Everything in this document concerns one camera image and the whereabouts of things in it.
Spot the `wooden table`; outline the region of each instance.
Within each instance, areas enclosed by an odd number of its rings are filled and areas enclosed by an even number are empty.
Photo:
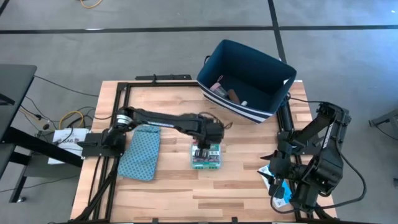
[[[117,82],[103,82],[96,117],[103,118],[111,114]],[[307,99],[302,82],[295,82],[290,92],[295,98]],[[271,209],[270,196],[256,172],[268,163],[260,160],[260,157],[271,154],[277,147],[276,134],[279,128],[276,116],[262,124],[254,124],[206,100],[199,87],[187,86],[133,87],[129,105],[169,114],[207,111],[224,123],[233,121],[234,124],[225,132],[220,170],[192,170],[189,153],[192,137],[174,129],[162,128],[155,179],[143,182],[118,177],[112,222],[151,222],[152,218],[159,218],[160,222],[230,222],[231,217],[238,217],[240,222],[295,220],[293,213],[281,215]],[[308,104],[291,100],[290,109],[295,128],[301,129],[311,122]],[[109,122],[95,119],[92,130],[100,133],[109,127]],[[127,136],[129,143],[132,133]],[[303,162],[310,159],[310,156],[302,156]],[[96,161],[97,158],[84,161],[71,218],[78,216],[87,206]],[[98,169],[93,195],[98,186],[101,166]],[[107,199],[106,192],[100,218],[104,217]],[[331,197],[320,197],[318,203],[331,205],[333,200]],[[280,209],[290,208],[287,205]],[[336,216],[334,209],[326,212]]]

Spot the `polka dot fabric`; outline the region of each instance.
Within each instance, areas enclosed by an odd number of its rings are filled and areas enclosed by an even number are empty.
[[[152,180],[155,176],[159,145],[159,127],[138,126],[132,136],[130,148],[120,160],[118,174],[137,180]]]

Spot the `small box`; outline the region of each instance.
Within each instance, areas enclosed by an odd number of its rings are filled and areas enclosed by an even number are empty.
[[[291,66],[256,49],[222,40],[204,64],[197,80],[207,99],[261,123],[278,110],[296,73]],[[226,91],[234,90],[239,100],[247,101],[247,105],[239,105],[213,93],[210,87],[216,82]]]

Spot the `black metal frame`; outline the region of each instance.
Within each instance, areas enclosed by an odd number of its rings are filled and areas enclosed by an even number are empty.
[[[129,106],[131,88],[132,87],[148,87],[148,86],[197,86],[197,87],[199,87],[199,84],[197,82],[157,82],[156,76],[153,76],[152,82],[145,82],[145,83],[124,83],[124,82],[122,82],[122,83],[118,83],[117,89],[116,89],[116,94],[115,94],[115,99],[114,99],[114,105],[113,105],[113,111],[112,111],[113,117],[111,118],[111,124],[116,119],[116,112],[119,108],[122,91],[126,90],[125,94],[124,94],[123,106]],[[280,131],[290,131],[291,129],[294,128],[292,116],[290,113],[290,107],[289,107],[288,103],[286,103],[284,106],[280,107],[280,109],[277,112],[277,119],[278,119]],[[296,160],[297,160],[297,162],[301,162],[300,156],[297,156]],[[117,163],[116,165],[118,165],[119,158],[118,157],[114,158],[114,162],[116,162]],[[102,168],[101,168],[101,175],[99,178],[98,188],[100,188],[104,184],[104,181],[105,181],[105,178],[106,178],[106,175],[108,172],[108,163],[109,163],[109,157],[105,157],[104,161],[103,161]],[[293,182],[290,182],[289,184],[290,184],[292,192],[294,192],[295,185],[293,184]],[[110,218],[111,218],[115,186],[116,186],[116,179],[113,179],[109,185],[108,201],[106,204],[105,218],[104,218],[105,220],[110,220]],[[94,208],[94,214],[93,214],[94,221],[99,220],[100,206],[101,206],[101,201],[99,201],[99,203]],[[295,212],[295,218],[297,221],[301,219],[300,212]]]
[[[39,138],[33,137],[23,131],[20,131],[13,127],[8,127],[2,144],[13,144],[17,146],[24,147],[30,151],[38,152],[45,156],[60,160],[67,164],[71,164],[77,167],[83,166],[83,160],[80,156],[76,156],[73,153],[60,149],[58,146],[45,142]],[[25,155],[18,152],[12,152],[8,162],[14,162],[23,165],[24,168],[18,178],[14,190],[12,191],[11,197],[9,199],[10,203],[18,202],[19,196],[24,188],[27,176],[25,176],[25,171],[30,162],[31,154]]]

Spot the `black cable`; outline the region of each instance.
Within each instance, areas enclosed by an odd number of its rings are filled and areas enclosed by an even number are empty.
[[[71,126],[70,129],[71,129],[71,130],[70,130],[70,133],[69,133],[68,137],[66,137],[64,140],[62,140],[62,141],[61,141],[60,143],[58,143],[57,145],[63,143],[64,141],[66,141],[66,140],[72,135],[72,133],[73,133],[73,127]]]
[[[276,208],[274,207],[274,204],[273,204],[272,202],[274,201],[275,194],[278,192],[278,190],[279,190],[280,186],[282,186],[282,184],[283,184],[283,181],[281,181],[281,183],[280,183],[280,184],[278,185],[278,187],[276,188],[274,194],[271,196],[271,199],[270,199],[271,208],[272,208],[275,212],[277,212],[277,213],[279,213],[279,214],[289,214],[289,213],[292,213],[292,212],[295,212],[295,211],[299,211],[300,209],[297,209],[297,208],[293,208],[293,209],[288,210],[288,211],[280,211],[280,210],[278,210],[278,209],[276,209]]]
[[[39,139],[40,137],[43,137],[47,143],[50,143],[49,140],[47,140],[47,138],[42,134],[42,131],[39,131],[37,134],[35,134],[35,137]]]
[[[85,108],[92,108],[91,110],[95,110],[95,107],[94,107],[94,106],[84,106],[84,107],[82,107],[82,108],[77,109],[77,111],[81,111],[82,109],[85,109]],[[66,119],[70,118],[70,117],[73,116],[73,115],[74,115],[74,114],[70,114],[70,115],[68,115],[66,118],[64,118],[63,120],[65,121]]]
[[[89,118],[91,120],[93,120],[93,118],[91,116],[88,116],[88,115],[83,115],[83,127],[86,128],[86,122],[85,122],[84,118]],[[80,120],[81,120],[81,117],[74,119],[70,124],[68,124],[67,128],[70,128],[76,122],[79,122]]]
[[[23,187],[23,189],[29,189],[29,188],[32,188],[32,187],[37,187],[37,186],[40,186],[40,185],[43,185],[43,184],[51,184],[51,183],[55,183],[55,182],[58,182],[58,181],[61,181],[61,180],[72,179],[72,178],[74,178],[74,177],[78,177],[78,176],[79,176],[79,175],[73,175],[73,176],[71,176],[71,177],[65,177],[65,178],[61,178],[61,179],[58,179],[58,180],[53,180],[53,181],[43,182],[43,183],[36,184],[36,185],[32,185],[32,186],[29,186],[29,187]],[[7,192],[7,191],[10,191],[10,190],[16,190],[16,189],[7,189],[7,190],[2,190],[2,191],[0,191],[0,193]]]
[[[29,123],[30,123],[37,131],[40,131],[40,130],[30,121],[30,119],[29,119],[24,113],[22,113],[22,114],[25,116],[26,120],[28,120]]]
[[[111,115],[111,116],[108,116],[108,117],[106,117],[106,118],[97,118],[96,116],[94,116],[94,118],[95,118],[95,119],[110,119],[110,118],[112,118],[112,115]]]
[[[307,101],[307,100],[301,100],[301,99],[297,99],[297,98],[292,98],[291,95],[290,95],[290,93],[288,93],[288,95],[287,95],[287,100],[289,100],[289,99],[291,99],[291,100],[298,100],[298,101],[306,102],[306,103],[326,103],[326,104],[329,104],[329,105],[333,105],[333,106],[338,107],[338,108],[343,112],[342,119],[341,119],[342,121],[344,121],[345,116],[346,116],[345,110],[344,110],[342,107],[337,106],[337,105],[335,105],[335,104],[333,104],[333,103],[329,103],[329,102],[326,102],[326,101]],[[358,177],[361,179],[362,185],[363,185],[363,191],[362,191],[362,194],[361,194],[359,197],[357,197],[357,198],[354,198],[354,199],[351,199],[351,200],[347,200],[347,201],[345,201],[345,202],[337,203],[337,204],[334,204],[334,205],[327,205],[327,206],[321,206],[321,207],[312,207],[312,208],[314,208],[315,210],[318,210],[318,209],[328,209],[328,208],[336,208],[336,207],[340,207],[340,206],[343,206],[343,205],[347,205],[347,204],[349,204],[349,203],[358,202],[358,201],[362,200],[362,199],[365,197],[365,195],[366,195],[367,187],[366,187],[366,182],[365,182],[364,177],[363,177],[362,174],[361,174],[361,173],[360,173],[360,172],[347,160],[347,158],[343,155],[343,153],[341,152],[341,149],[340,149],[340,143],[339,143],[339,141],[340,141],[340,132],[341,132],[341,128],[343,127],[343,125],[344,125],[343,123],[340,123],[339,129],[337,130],[337,135],[336,135],[336,139],[335,139],[335,141],[336,141],[336,148],[337,148],[337,151],[338,151],[339,155],[343,158],[343,160],[352,168],[352,170],[353,170],[353,171],[358,175]]]
[[[92,108],[91,110],[88,110],[88,111],[87,111],[87,114],[90,113],[91,111],[95,110],[95,109],[96,109],[96,108]],[[110,118],[112,118],[112,115],[111,115],[111,116],[108,116],[108,117],[106,117],[106,118],[97,118],[96,116],[94,116],[94,118],[95,118],[95,119],[104,120],[104,119],[110,119]]]
[[[69,88],[67,88],[67,87],[65,87],[65,86],[61,86],[61,85],[59,85],[59,84],[56,84],[55,82],[51,82],[50,80],[47,80],[47,79],[45,79],[45,78],[38,77],[37,75],[35,75],[35,77],[36,77],[36,78],[39,78],[39,79],[41,79],[41,80],[44,80],[44,81],[46,81],[46,82],[49,82],[49,83],[51,83],[51,84],[53,84],[53,85],[59,86],[59,87],[61,87],[61,88],[64,88],[64,89],[66,89],[66,90],[75,92],[75,93],[79,93],[79,94],[86,95],[86,96],[99,97],[99,95],[93,95],[93,94],[88,94],[88,93],[82,93],[82,92],[80,92],[80,91],[76,91],[76,90],[69,89]]]
[[[30,101],[32,102],[33,106],[34,106],[34,107],[36,108],[36,110],[42,115],[42,117],[43,117],[44,119],[46,119],[47,121],[50,121],[50,122],[52,123],[52,125],[54,125],[54,128],[55,128],[55,129],[57,128],[57,126],[55,125],[54,121],[52,121],[50,118],[48,118],[46,115],[44,115],[44,114],[39,110],[39,108],[36,106],[35,102],[34,102],[32,99],[30,99],[28,96],[25,96],[25,98],[27,98],[28,100],[30,100]],[[38,117],[38,114],[34,114],[34,113],[32,113],[31,111],[27,110],[26,108],[24,108],[24,109],[25,109],[26,111],[30,112],[31,114],[33,114],[34,116]]]
[[[396,141],[398,141],[398,139],[396,139],[396,138],[394,138],[394,137],[392,137],[391,135],[389,135],[389,134],[387,134],[385,131],[383,131],[381,128],[379,128],[379,126],[378,125],[376,125],[373,121],[370,121],[370,122],[372,122],[373,123],[373,125],[381,132],[381,133],[383,133],[383,134],[385,134],[386,136],[389,136],[390,138],[392,138],[393,140],[396,140]]]
[[[90,204],[91,195],[93,194],[93,187],[94,187],[95,177],[97,176],[97,169],[98,169],[98,164],[100,163],[100,160],[101,160],[101,157],[99,156],[98,159],[97,159],[97,163],[95,164],[93,180],[91,181],[90,194],[88,195],[88,205]]]
[[[211,116],[212,118],[214,118],[216,120],[217,123],[220,123],[220,124],[222,124],[224,126],[223,122],[221,122],[221,120],[218,119],[215,115],[213,115],[213,114],[211,114],[209,112],[200,112],[199,113],[199,115],[202,115],[202,114],[206,114],[208,116]],[[233,122],[228,123],[226,126],[224,126],[224,129],[228,130],[229,128],[232,127],[232,124],[233,124]]]

